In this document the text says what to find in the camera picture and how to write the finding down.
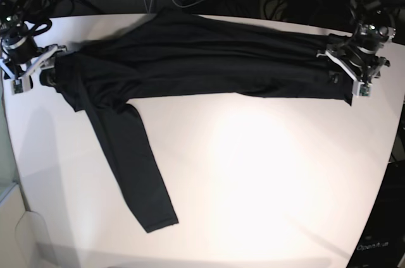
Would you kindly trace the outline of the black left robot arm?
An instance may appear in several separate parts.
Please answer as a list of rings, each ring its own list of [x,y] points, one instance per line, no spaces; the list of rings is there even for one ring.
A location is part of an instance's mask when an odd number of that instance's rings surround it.
[[[32,73],[46,67],[51,58],[65,50],[56,44],[41,48],[34,40],[52,27],[50,17],[61,1],[1,0],[1,69],[18,93],[30,90]],[[101,9],[87,0],[71,1],[102,14]],[[391,41],[396,30],[385,11],[387,6],[387,0],[351,0],[349,9],[356,29],[342,47],[355,47],[370,55]]]

